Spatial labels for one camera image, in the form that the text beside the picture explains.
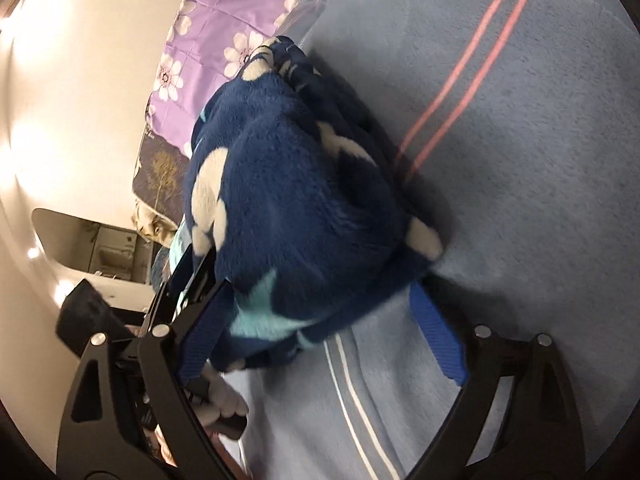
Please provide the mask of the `left white gloved hand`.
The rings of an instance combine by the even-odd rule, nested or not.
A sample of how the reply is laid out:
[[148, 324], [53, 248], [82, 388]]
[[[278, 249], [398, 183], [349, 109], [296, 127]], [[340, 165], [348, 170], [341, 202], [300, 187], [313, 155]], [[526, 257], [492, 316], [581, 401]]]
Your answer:
[[208, 402], [194, 408], [194, 412], [204, 428], [212, 428], [221, 418], [247, 415], [248, 406], [245, 400], [209, 362], [205, 363], [202, 377], [208, 381]]

